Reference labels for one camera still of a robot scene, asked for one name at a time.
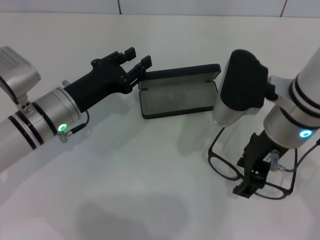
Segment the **green led light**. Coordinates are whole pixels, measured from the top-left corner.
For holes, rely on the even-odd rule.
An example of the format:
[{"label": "green led light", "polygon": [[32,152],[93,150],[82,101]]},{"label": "green led light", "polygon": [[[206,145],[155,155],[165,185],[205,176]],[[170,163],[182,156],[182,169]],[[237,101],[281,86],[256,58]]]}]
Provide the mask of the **green led light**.
[{"label": "green led light", "polygon": [[67,128],[67,124],[61,124],[59,127],[58,127],[58,131],[59,132],[62,132],[63,130],[65,130]]}]

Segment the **black eyeglasses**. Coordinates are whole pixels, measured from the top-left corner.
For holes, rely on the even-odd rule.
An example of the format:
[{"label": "black eyeglasses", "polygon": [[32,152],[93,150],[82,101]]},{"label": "black eyeglasses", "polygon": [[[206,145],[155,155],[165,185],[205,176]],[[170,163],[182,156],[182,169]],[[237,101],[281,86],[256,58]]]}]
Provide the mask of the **black eyeglasses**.
[{"label": "black eyeglasses", "polygon": [[[222,132],[224,131],[224,129],[225,128],[221,129],[221,131],[215,137],[215,139],[213,140],[213,142],[208,150],[208,163],[210,164],[210,166],[213,168],[214,171],[216,171],[219,175],[221,175],[225,179],[228,179],[230,181],[237,181],[240,179],[243,180],[244,175],[241,174],[235,166],[233,166],[230,162],[226,161],[221,156],[219,156],[218,154],[213,152],[213,147],[214,147],[215,143],[217,142],[218,138],[220,137],[220,135],[222,134]],[[227,172],[224,172],[221,170],[221,168],[219,168],[220,163],[223,163],[226,166],[228,166]],[[282,195],[274,197],[274,196],[268,196],[268,194],[265,194],[265,193],[255,192],[254,194],[256,194],[262,198],[271,199],[271,200],[281,200],[281,199],[284,199],[286,196],[289,196],[293,192],[294,186],[295,186],[296,174],[297,174],[297,169],[296,169],[297,163],[298,163],[298,150],[295,148],[294,149],[294,168],[295,168],[295,170],[293,171],[293,174],[292,174],[291,186],[289,189],[285,189],[281,186],[275,185],[270,182],[265,183],[266,186],[271,187],[270,191],[272,194],[280,191],[280,192],[282,192]]]}]

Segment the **white table surface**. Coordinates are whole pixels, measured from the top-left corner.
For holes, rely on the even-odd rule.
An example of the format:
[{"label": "white table surface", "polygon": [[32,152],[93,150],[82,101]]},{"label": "white table surface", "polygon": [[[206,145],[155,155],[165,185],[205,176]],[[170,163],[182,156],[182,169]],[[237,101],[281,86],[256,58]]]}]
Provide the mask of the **white table surface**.
[{"label": "white table surface", "polygon": [[[320,46],[319,26],[312,18],[0,13],[0,46],[40,72],[28,94],[35,100],[88,73],[91,60],[129,47],[137,58],[127,71],[146,55],[153,71],[214,63],[223,70],[233,50],[246,49],[271,75],[294,78]],[[226,130],[215,151],[236,163],[271,107]],[[0,109],[0,121],[16,111],[2,90]],[[89,112],[86,130],[66,144],[52,139],[0,175],[1,240],[319,239],[318,149],[299,168],[290,197],[246,199],[207,163],[220,130],[210,112],[145,120],[137,88]],[[292,166],[293,150],[281,161]],[[287,188],[290,179],[268,177]]]}]

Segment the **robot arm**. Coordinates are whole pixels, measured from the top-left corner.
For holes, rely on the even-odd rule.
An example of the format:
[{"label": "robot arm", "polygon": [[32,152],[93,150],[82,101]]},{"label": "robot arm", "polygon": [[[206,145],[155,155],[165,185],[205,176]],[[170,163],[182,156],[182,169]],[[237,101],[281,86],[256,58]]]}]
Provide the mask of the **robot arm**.
[{"label": "robot arm", "polygon": [[281,165],[264,161],[267,155],[277,152],[281,158],[289,149],[302,146],[320,128],[319,76],[320,48],[295,79],[268,78],[268,70],[251,53],[232,53],[214,106],[214,121],[227,127],[243,115],[256,114],[264,98],[275,103],[264,119],[264,131],[251,136],[237,162],[244,168],[244,180],[233,193],[249,198],[263,188],[270,169],[284,170]]},{"label": "robot arm", "polygon": [[133,47],[91,62],[92,71],[79,80],[64,84],[34,102],[27,92],[41,79],[37,70],[10,47],[0,48],[0,87],[16,104],[18,111],[0,123],[0,173],[56,135],[62,142],[74,131],[64,132],[83,112],[112,93],[129,94],[151,67],[146,56],[128,73],[121,64],[136,57]]}]

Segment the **cable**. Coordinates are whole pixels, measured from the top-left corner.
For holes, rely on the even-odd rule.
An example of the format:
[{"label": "cable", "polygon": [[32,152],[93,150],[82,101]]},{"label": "cable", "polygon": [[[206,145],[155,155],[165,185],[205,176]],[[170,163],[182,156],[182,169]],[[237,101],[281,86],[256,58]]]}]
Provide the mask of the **cable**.
[{"label": "cable", "polygon": [[89,120],[90,120],[90,115],[89,115],[88,110],[85,110],[85,113],[86,113],[86,122],[85,122],[85,125],[87,126],[88,123],[89,123]]},{"label": "cable", "polygon": [[78,126],[76,126],[74,128],[72,128],[70,130],[70,132],[72,134],[75,134],[75,133],[79,132],[81,129],[83,129],[84,127],[86,127],[88,125],[89,120],[90,120],[90,115],[89,115],[89,112],[87,110],[85,110],[85,113],[86,113],[86,122],[82,123],[82,124],[80,124],[80,125],[78,125]]},{"label": "cable", "polygon": [[318,143],[316,143],[313,147],[311,147],[308,151],[306,151],[306,153],[300,158],[299,162],[296,164],[296,166],[293,169],[285,169],[285,171],[289,173],[296,171],[299,165],[302,163],[302,161],[306,158],[306,156],[309,153],[311,153],[317,146],[318,146]]}]

